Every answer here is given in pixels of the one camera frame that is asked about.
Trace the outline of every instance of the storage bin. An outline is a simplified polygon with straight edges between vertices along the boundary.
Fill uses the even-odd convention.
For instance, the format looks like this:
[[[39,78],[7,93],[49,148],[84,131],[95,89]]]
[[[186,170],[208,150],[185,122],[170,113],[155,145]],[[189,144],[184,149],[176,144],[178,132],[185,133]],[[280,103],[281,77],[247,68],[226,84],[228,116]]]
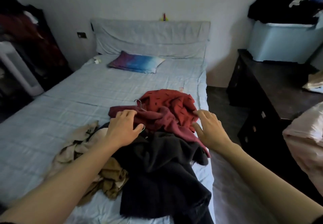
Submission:
[[[323,43],[323,28],[314,25],[263,24],[256,21],[248,51],[255,61],[303,64]]]

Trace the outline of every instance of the pillow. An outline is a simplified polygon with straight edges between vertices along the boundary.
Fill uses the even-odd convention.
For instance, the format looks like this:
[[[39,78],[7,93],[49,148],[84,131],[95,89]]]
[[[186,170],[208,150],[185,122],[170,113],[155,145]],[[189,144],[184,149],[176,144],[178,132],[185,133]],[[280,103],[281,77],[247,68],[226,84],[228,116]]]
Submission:
[[[164,58],[159,58],[156,56],[128,54],[121,51],[119,57],[110,62],[107,66],[132,72],[156,73],[156,68],[164,60]]]

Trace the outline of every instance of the mattress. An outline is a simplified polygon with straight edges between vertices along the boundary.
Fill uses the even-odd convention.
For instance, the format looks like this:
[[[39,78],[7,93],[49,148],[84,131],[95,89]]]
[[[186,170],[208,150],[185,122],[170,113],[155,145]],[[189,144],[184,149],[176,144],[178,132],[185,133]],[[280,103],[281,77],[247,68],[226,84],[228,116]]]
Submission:
[[[108,122],[112,106],[135,105],[134,100],[149,90],[174,89],[191,94],[197,109],[208,110],[203,59],[167,59],[156,74],[143,74],[107,68],[117,55],[99,57],[102,63],[90,60],[0,124],[0,201],[4,204],[39,185],[67,135],[94,120],[100,125]],[[192,167],[198,180],[212,192],[211,163]],[[99,191],[89,204],[76,207],[67,223],[172,223],[170,217],[123,218],[120,202],[121,196],[111,201]],[[212,200],[209,208],[215,223]]]

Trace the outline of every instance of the dark wooden desk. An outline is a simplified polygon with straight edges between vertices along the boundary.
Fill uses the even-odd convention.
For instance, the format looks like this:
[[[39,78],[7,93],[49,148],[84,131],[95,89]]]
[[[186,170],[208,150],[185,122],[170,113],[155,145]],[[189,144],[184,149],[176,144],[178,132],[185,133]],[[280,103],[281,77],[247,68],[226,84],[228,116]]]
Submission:
[[[242,148],[268,169],[323,205],[308,176],[300,169],[282,136],[294,118],[323,101],[323,94],[302,89],[308,74],[317,70],[307,64],[256,62],[246,50],[238,50],[227,93],[232,106],[250,107],[238,137]]]

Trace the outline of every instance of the forearm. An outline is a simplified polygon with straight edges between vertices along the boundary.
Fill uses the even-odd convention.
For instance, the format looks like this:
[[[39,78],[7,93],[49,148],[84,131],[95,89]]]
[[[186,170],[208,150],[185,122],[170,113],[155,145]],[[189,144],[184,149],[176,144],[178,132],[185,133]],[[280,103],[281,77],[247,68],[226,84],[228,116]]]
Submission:
[[[220,152],[281,223],[309,224],[323,215],[323,207],[305,196],[232,144]]]
[[[112,141],[98,142],[86,154],[24,196],[0,220],[17,224],[63,223],[117,149]]]

